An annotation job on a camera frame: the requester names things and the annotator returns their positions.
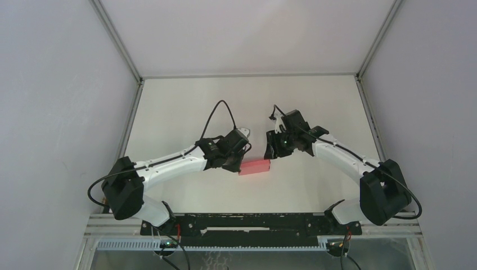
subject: glass panel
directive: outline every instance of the glass panel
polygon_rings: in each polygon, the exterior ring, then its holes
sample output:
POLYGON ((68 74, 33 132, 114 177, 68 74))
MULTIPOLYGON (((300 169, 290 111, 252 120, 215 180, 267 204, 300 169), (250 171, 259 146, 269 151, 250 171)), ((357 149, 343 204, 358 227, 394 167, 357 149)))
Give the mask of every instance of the glass panel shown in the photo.
MULTIPOLYGON (((406 239, 352 239, 349 255, 367 270, 414 270, 406 239)), ((194 270, 340 269, 340 259, 325 251, 191 251, 194 270)), ((168 257, 181 270, 187 262, 181 251, 168 257)), ((345 269, 357 269, 344 258, 345 269)), ((91 269, 173 269, 152 251, 97 251, 91 269)))

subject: red wire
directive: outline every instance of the red wire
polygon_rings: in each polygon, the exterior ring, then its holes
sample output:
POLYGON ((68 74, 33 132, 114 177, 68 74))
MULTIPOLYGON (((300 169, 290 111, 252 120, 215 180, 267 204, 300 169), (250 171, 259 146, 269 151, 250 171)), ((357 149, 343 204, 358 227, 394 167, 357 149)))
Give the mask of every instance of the red wire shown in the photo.
POLYGON ((181 225, 177 224, 175 225, 177 227, 177 241, 181 240, 181 225))
POLYGON ((351 235, 353 234, 351 233, 351 230, 349 229, 348 226, 346 226, 346 229, 348 230, 348 233, 346 234, 346 239, 347 239, 346 241, 349 241, 351 240, 351 235))

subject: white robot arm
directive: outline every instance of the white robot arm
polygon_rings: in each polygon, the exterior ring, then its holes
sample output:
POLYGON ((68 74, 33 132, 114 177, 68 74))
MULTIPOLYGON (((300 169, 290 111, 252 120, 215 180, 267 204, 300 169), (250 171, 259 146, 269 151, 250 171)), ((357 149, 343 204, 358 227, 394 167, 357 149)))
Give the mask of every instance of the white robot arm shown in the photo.
POLYGON ((265 159, 282 158, 298 149, 333 164, 360 187, 359 197, 338 201, 325 215, 332 215, 339 224, 368 219, 383 225, 411 203, 412 195, 396 162, 381 163, 357 155, 324 128, 310 128, 298 110, 285 114, 274 108, 277 111, 270 119, 275 121, 275 130, 267 132, 265 159))
POLYGON ((119 159, 102 184, 102 190, 115 219, 136 217, 154 226, 164 224, 172 215, 165 202, 145 195, 152 186, 177 176, 210 168, 238 172, 250 148, 250 130, 238 128, 225 137, 202 138, 178 153, 154 160, 131 162, 119 159))

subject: pink block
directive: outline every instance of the pink block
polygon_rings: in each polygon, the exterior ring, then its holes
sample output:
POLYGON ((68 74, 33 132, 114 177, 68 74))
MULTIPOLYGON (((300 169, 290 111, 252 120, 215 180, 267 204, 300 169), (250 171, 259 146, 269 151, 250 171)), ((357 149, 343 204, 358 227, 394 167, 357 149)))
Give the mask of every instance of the pink block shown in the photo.
POLYGON ((270 160, 262 159, 256 161, 244 162, 240 165, 240 176, 244 176, 252 173, 263 173, 270 170, 270 160))

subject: white table surface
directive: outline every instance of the white table surface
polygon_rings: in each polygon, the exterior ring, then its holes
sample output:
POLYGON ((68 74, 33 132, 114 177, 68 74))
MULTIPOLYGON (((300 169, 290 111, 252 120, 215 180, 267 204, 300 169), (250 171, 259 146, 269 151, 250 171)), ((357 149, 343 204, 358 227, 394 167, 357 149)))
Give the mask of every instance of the white table surface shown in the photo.
MULTIPOLYGON (((311 127, 320 125, 340 142, 377 159, 370 127, 352 76, 266 76, 148 79, 128 141, 133 161, 159 158, 199 139, 215 103, 229 104, 238 127, 251 129, 252 150, 244 160, 263 158, 273 104, 298 109, 311 127)), ((226 135, 232 123, 220 106, 206 137, 226 135)), ((209 169, 148 190, 176 213, 322 212, 341 199, 358 196, 358 186, 332 165, 295 151, 272 160, 266 173, 238 176, 209 169)))

